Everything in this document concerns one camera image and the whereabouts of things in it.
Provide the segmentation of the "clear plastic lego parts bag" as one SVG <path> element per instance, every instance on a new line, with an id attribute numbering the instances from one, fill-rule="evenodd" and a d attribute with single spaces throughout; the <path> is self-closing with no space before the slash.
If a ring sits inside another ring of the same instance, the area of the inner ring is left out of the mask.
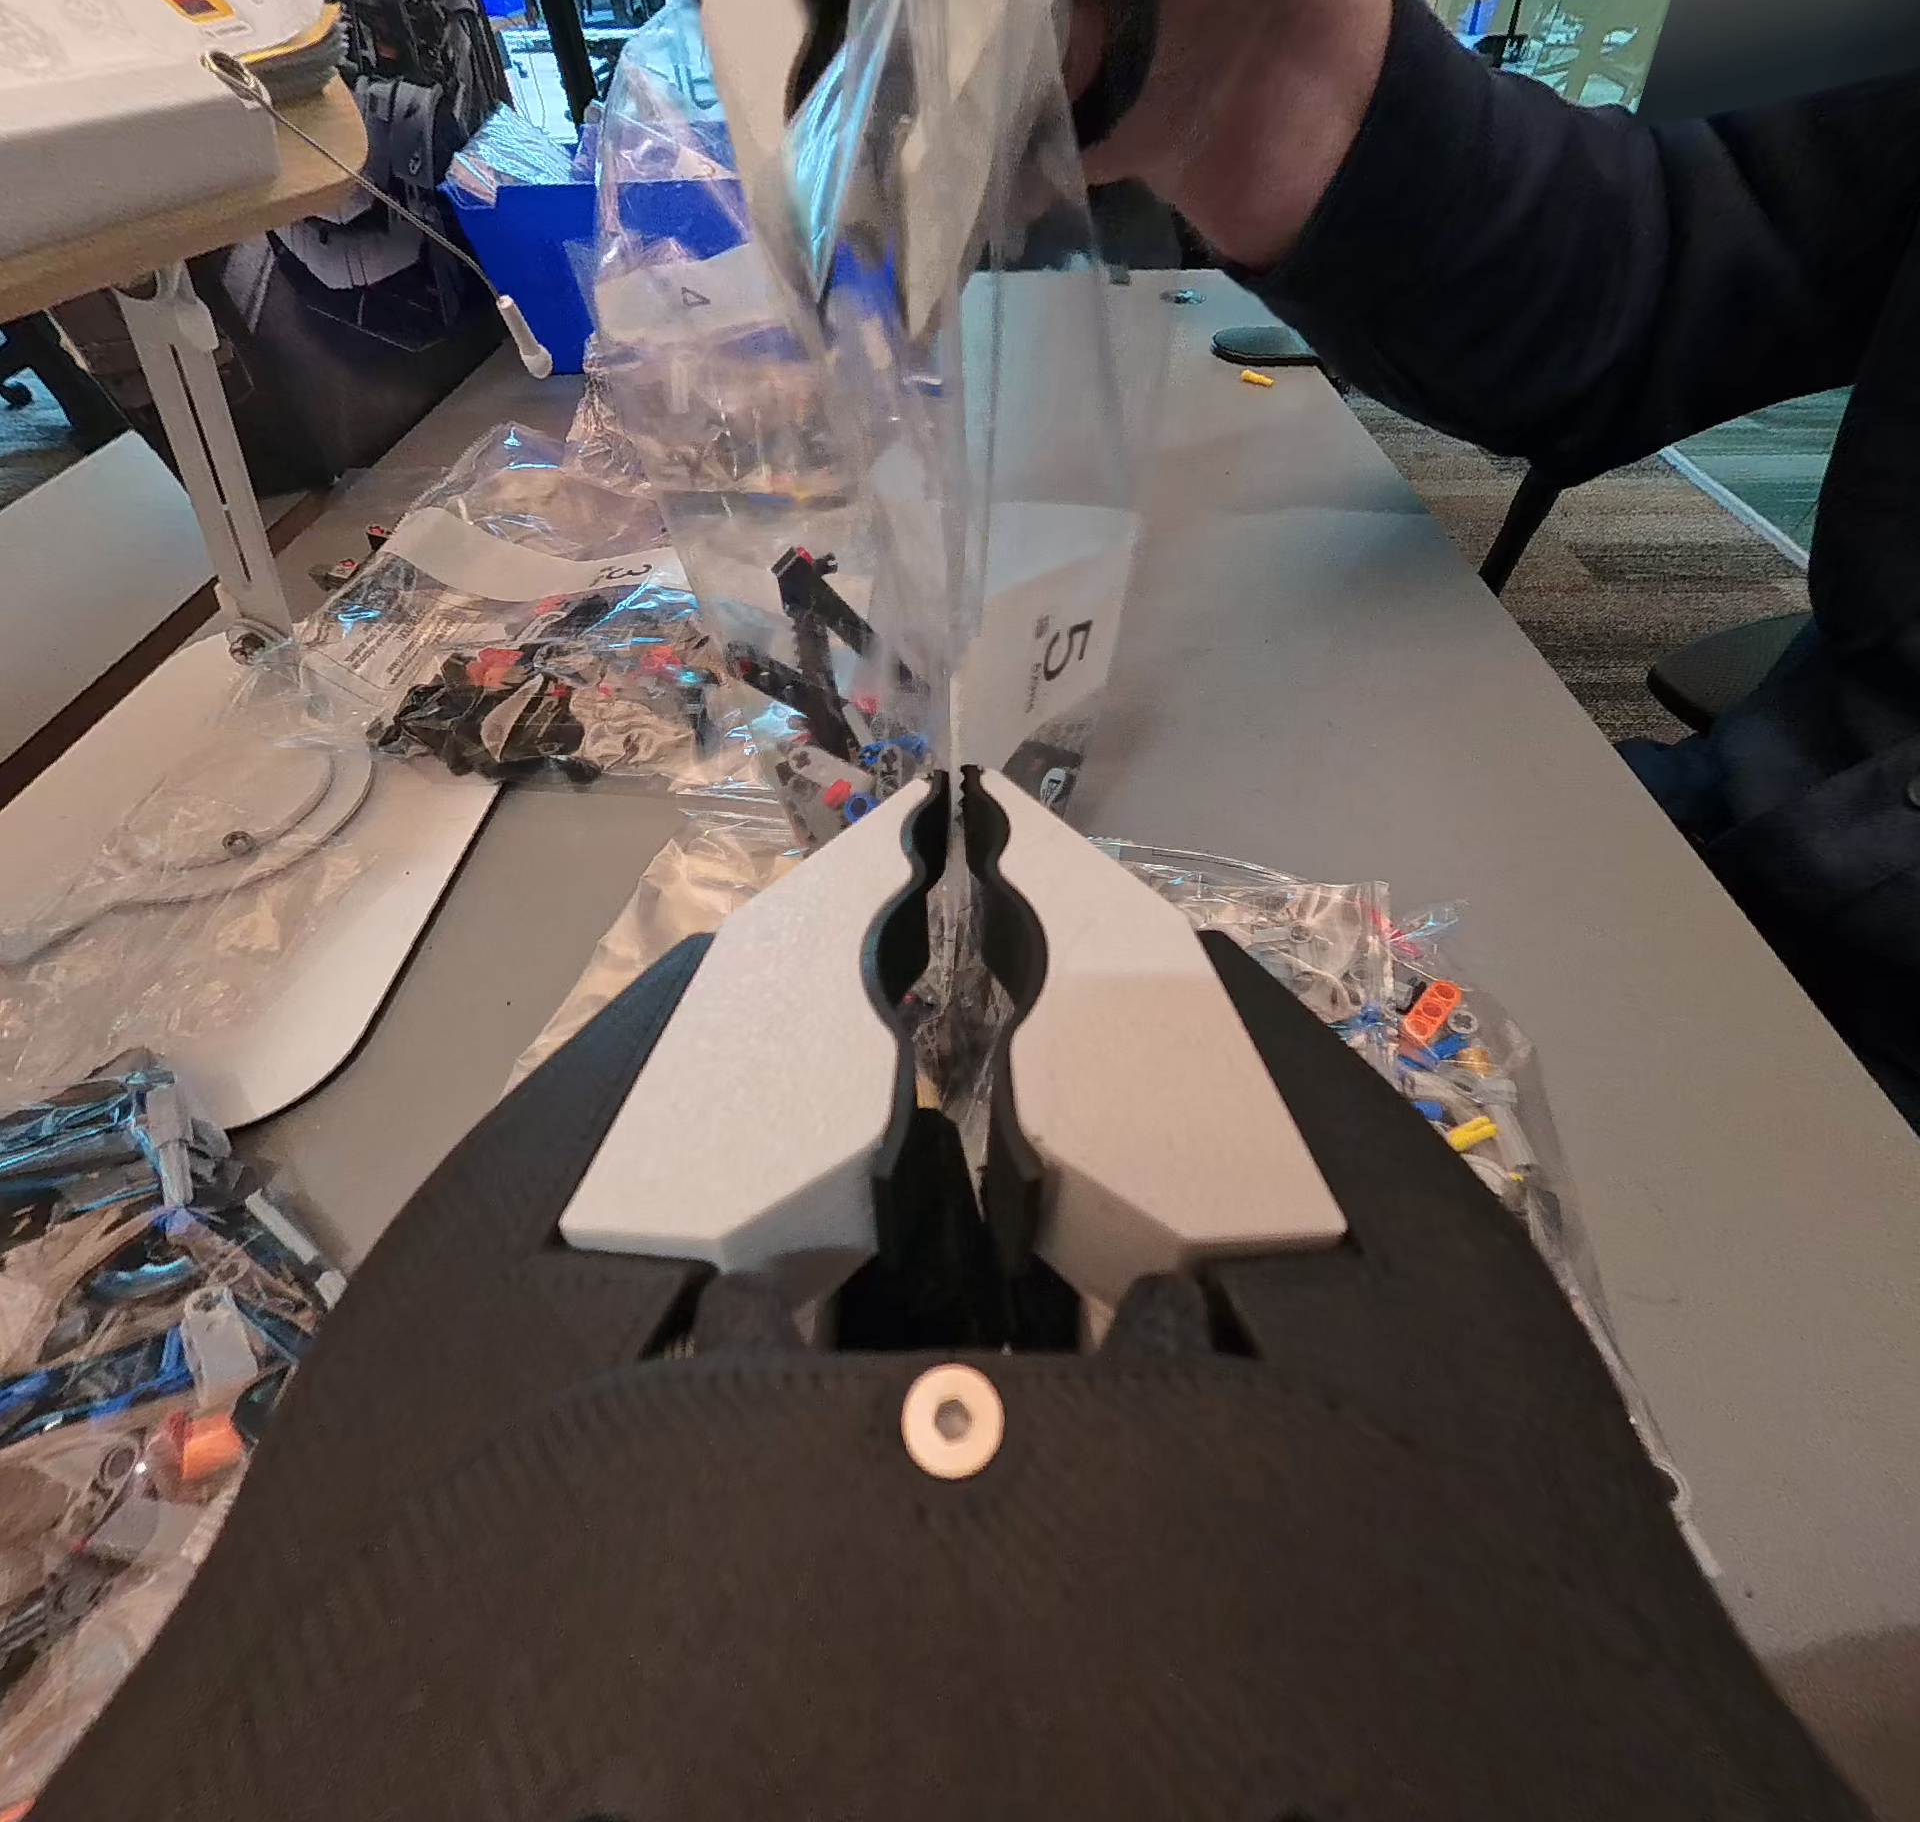
<path id="1" fill-rule="evenodd" d="M 578 146 L 550 135 L 512 106 L 498 106 L 461 143 L 442 193 L 461 208 L 498 208 L 505 193 L 568 189 L 581 183 Z"/>
<path id="2" fill-rule="evenodd" d="M 1535 1047 L 1452 959 L 1457 906 L 1395 915 L 1383 882 L 1311 882 L 1110 837 L 1096 844 L 1187 923 L 1227 933 L 1428 1119 L 1526 1227 L 1632 1394 Z"/>
<path id="3" fill-rule="evenodd" d="M 809 7 L 788 123 L 863 10 Z M 1109 687 L 1140 500 L 1112 273 L 1069 116 L 1066 0 L 1056 16 L 1055 74 L 1000 164 L 990 234 L 955 307 L 962 485 L 907 496 L 895 452 L 831 500 L 658 491 L 587 442 L 585 373 L 585 464 L 658 505 L 747 710 L 755 786 L 809 852 L 907 780 L 964 763 L 1062 809 Z"/>
<path id="4" fill-rule="evenodd" d="M 692 0 L 626 45 L 584 262 L 587 442 L 619 452 L 610 470 L 668 493 L 831 500 L 903 452 L 907 496 L 967 480 L 915 34 L 910 3 L 867 7 L 779 135 L 768 183 L 737 162 Z"/>
<path id="5" fill-rule="evenodd" d="M 747 710 L 660 509 L 522 425 L 460 455 L 301 647 L 379 755 L 488 780 L 755 786 Z"/>
<path id="6" fill-rule="evenodd" d="M 146 1050 L 3 1122 L 3 1771 L 25 1808 L 195 1580 L 345 1271 Z"/>

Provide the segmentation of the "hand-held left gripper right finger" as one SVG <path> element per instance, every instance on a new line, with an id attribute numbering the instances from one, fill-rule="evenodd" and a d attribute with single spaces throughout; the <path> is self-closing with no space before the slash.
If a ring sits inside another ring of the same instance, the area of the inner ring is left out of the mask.
<path id="1" fill-rule="evenodd" d="M 1202 935 L 997 769 L 968 768 L 990 1001 L 980 1208 L 1015 1346 L 1088 1302 L 1321 1255 L 1347 1217 Z"/>

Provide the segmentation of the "person's right hand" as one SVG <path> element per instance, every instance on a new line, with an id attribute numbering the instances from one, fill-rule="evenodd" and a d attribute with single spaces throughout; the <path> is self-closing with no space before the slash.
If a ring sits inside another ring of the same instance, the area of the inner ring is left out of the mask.
<path id="1" fill-rule="evenodd" d="M 1351 153 L 1395 0 L 1157 0 L 1155 57 L 1084 181 L 1140 183 L 1238 268 L 1276 268 Z"/>

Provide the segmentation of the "black pole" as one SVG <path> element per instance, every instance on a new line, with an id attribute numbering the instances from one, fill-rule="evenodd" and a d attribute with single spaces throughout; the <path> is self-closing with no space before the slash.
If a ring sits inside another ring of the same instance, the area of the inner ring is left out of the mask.
<path id="1" fill-rule="evenodd" d="M 565 82 L 568 116 L 576 127 L 584 127 L 599 90 L 596 67 L 587 50 L 578 4 L 576 0 L 538 3 L 547 39 Z"/>

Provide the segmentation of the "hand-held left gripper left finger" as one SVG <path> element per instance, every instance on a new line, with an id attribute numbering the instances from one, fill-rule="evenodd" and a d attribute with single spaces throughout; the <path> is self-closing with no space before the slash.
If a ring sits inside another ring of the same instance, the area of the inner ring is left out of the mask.
<path id="1" fill-rule="evenodd" d="M 793 1306 L 871 1271 L 855 1343 L 989 1343 L 989 1236 L 907 1015 L 949 833 L 949 778 L 915 778 L 702 938 L 561 1211 L 568 1249 L 755 1275 Z"/>

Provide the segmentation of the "lego instruction booklet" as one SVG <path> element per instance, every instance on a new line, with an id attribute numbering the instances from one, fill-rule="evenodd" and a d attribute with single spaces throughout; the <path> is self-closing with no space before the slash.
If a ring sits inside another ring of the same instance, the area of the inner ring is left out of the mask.
<path id="1" fill-rule="evenodd" d="M 269 113 L 206 64 L 322 87 L 326 0 L 3 0 L 3 254 L 266 186 Z"/>

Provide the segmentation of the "black lego set box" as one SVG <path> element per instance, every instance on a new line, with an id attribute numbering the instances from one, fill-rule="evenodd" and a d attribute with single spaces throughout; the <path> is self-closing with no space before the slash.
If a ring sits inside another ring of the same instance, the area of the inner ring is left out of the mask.
<path id="1" fill-rule="evenodd" d="M 482 0 L 332 0 L 362 170 L 405 210 L 461 237 L 442 183 L 510 106 Z M 335 210 L 195 262 L 218 372 L 255 491 L 325 490 L 375 464 L 505 340 L 480 281 L 388 207 Z"/>

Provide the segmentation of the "blue plastic bin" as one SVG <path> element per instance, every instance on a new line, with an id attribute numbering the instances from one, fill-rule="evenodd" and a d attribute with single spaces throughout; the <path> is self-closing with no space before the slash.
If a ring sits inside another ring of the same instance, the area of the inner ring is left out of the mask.
<path id="1" fill-rule="evenodd" d="M 601 240 L 601 195 L 587 181 L 505 184 L 476 195 L 439 186 L 470 251 L 551 355 L 553 373 L 585 368 L 603 268 L 702 263 L 748 240 L 737 178 L 616 184 L 617 231 Z"/>

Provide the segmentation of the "black office chair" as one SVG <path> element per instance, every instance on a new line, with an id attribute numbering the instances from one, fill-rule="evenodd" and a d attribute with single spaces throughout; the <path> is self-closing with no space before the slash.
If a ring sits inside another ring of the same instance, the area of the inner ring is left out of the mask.
<path id="1" fill-rule="evenodd" d="M 1711 731 L 1795 647 L 1811 613 L 1778 613 L 1700 637 L 1660 658 L 1646 690 L 1690 731 Z"/>

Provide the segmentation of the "empty clear plastic bag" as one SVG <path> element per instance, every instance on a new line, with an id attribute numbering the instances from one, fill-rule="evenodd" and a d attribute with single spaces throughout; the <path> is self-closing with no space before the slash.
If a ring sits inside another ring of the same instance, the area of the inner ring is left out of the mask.
<path id="1" fill-rule="evenodd" d="M 211 731 L 85 858 L 5 885 L 5 1097 L 241 1018 L 365 873 L 375 757 L 322 731 Z"/>

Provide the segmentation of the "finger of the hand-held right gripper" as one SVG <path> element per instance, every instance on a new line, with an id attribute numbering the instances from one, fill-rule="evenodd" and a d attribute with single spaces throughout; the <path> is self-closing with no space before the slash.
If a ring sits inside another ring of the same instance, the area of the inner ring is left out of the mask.
<path id="1" fill-rule="evenodd" d="M 857 0 L 876 14 L 857 216 L 926 344 L 990 234 L 1006 151 L 1060 60 L 1056 0 Z"/>
<path id="2" fill-rule="evenodd" d="M 752 230 L 788 289 L 824 289 L 787 142 L 815 10 L 809 0 L 702 0 L 702 19 Z"/>

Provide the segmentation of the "person's right forearm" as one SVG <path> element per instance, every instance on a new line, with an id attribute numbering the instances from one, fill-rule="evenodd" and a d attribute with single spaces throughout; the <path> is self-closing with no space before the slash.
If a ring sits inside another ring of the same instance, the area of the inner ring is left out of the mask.
<path id="1" fill-rule="evenodd" d="M 1422 0 L 1297 243 L 1227 260 L 1334 368 L 1565 485 L 1917 377 L 1917 72 L 1709 120 L 1583 110 Z"/>

